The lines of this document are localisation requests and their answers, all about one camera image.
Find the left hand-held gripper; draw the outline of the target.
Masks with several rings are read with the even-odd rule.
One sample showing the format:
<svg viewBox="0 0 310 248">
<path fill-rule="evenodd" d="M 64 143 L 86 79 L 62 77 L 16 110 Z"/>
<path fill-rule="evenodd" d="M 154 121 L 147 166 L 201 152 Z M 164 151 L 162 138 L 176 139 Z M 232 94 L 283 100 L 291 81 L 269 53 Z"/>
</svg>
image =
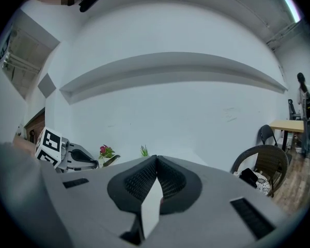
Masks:
<svg viewBox="0 0 310 248">
<path fill-rule="evenodd" d="M 71 160 L 66 159 L 67 152 Z M 43 128 L 37 139 L 35 157 L 51 163 L 58 173 L 99 168 L 99 162 L 84 147 L 70 143 L 48 127 Z"/>
</svg>

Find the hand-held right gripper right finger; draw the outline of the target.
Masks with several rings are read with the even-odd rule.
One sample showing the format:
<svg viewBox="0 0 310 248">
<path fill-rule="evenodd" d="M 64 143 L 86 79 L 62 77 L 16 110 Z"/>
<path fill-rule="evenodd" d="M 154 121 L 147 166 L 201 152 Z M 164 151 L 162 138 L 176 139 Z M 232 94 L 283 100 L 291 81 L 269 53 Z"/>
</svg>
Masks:
<svg viewBox="0 0 310 248">
<path fill-rule="evenodd" d="M 287 215 L 234 175 L 186 160 L 159 156 L 164 201 L 157 247 L 256 247 Z"/>
</svg>

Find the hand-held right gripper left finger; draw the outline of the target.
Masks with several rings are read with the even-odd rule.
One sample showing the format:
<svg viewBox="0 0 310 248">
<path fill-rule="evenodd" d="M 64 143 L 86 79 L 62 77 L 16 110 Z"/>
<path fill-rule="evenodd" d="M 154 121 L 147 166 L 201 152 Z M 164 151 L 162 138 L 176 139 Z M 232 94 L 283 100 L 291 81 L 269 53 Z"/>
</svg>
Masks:
<svg viewBox="0 0 310 248">
<path fill-rule="evenodd" d="M 144 247 L 158 224 L 154 157 L 64 174 L 42 163 L 41 175 L 73 247 Z"/>
</svg>

